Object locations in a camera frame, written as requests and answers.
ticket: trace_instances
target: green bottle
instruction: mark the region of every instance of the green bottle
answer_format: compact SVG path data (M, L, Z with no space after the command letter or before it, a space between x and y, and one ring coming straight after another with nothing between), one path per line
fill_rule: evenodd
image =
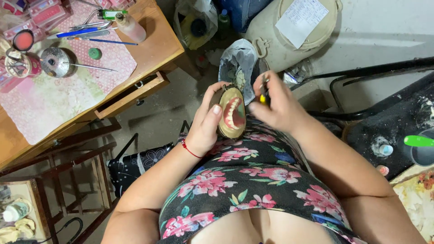
M230 29L230 18L227 14L227 10L223 9L221 11L221 14L218 15L217 37L220 40L226 39L229 29Z

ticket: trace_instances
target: woman's left hand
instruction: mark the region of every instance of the woman's left hand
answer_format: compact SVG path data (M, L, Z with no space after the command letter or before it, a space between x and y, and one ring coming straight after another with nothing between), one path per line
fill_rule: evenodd
M194 115L193 124L185 139L185 145L188 150L198 157L203 157L213 148L217 141L217 125L221 120L223 110L219 104L214 105L210 110L208 110L208 108L211 98L223 85L228 86L229 83L217 82L208 87L202 104Z

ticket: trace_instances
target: black floral dress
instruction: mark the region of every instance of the black floral dress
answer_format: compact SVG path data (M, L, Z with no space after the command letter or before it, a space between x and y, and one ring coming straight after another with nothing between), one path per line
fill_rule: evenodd
M311 220L336 233L341 243L365 243L351 231L336 196L314 177L298 145L250 116L241 140L219 138L192 172L161 209L159 244L184 243L222 216L251 208Z

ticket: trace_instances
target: green cap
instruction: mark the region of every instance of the green cap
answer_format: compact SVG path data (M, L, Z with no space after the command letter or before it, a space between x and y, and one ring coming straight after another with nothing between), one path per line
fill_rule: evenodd
M98 60L102 57L102 52L98 48L89 49L88 54L89 54L89 57L91 57L92 59L96 59L96 60Z

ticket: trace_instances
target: desk drawer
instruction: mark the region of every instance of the desk drawer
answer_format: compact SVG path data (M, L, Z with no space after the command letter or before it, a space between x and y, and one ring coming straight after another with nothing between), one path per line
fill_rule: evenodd
M144 78L141 82L101 105L95 110L95 114L100 119L118 115L132 105L137 104L137 100L157 92L168 84L167 76L163 72L157 71L154 75Z

